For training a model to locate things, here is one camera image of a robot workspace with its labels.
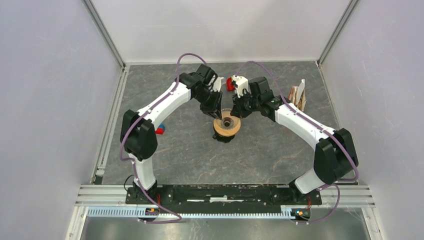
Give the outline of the black coffee server base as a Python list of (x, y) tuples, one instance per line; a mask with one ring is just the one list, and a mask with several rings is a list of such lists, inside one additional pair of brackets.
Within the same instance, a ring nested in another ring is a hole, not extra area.
[(217, 132), (215, 132), (214, 135), (212, 136), (212, 138), (214, 140), (218, 141), (218, 142), (227, 144), (235, 138), (235, 135), (223, 136), (223, 135), (220, 135)]

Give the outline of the round wooden dripper holder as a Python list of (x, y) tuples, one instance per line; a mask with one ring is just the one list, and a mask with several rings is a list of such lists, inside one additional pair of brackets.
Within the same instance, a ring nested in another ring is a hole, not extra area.
[(222, 118), (213, 120), (214, 131), (223, 137), (235, 136), (241, 129), (241, 119), (231, 115), (230, 108), (224, 108), (221, 111)]

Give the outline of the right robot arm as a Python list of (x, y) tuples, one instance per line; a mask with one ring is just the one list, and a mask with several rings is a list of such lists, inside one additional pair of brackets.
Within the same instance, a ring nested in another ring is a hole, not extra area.
[(358, 174), (358, 158), (351, 133), (335, 130), (304, 114), (281, 95), (274, 95), (265, 77), (248, 80), (232, 76), (234, 86), (231, 115), (246, 118), (253, 112), (282, 125), (302, 138), (314, 150), (313, 167), (290, 182), (289, 199), (302, 204), (313, 190), (323, 190), (344, 182), (346, 174)]

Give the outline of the clear glass dripper cone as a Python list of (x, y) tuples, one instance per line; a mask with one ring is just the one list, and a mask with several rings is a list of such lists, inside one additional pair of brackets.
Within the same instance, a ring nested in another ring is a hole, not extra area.
[(222, 120), (218, 121), (218, 126), (223, 130), (235, 130), (241, 128), (241, 120), (238, 117), (231, 116), (230, 112), (232, 109), (224, 108), (222, 113)]

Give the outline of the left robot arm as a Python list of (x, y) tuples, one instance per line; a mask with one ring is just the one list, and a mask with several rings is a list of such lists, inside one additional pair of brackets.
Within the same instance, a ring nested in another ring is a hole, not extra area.
[(127, 110), (121, 127), (121, 152), (128, 153), (134, 167), (138, 197), (145, 204), (157, 198), (152, 156), (158, 148), (156, 130), (178, 107), (195, 99), (200, 110), (213, 119), (221, 119), (221, 82), (217, 73), (205, 64), (197, 71), (181, 73), (174, 83), (152, 103), (138, 111)]

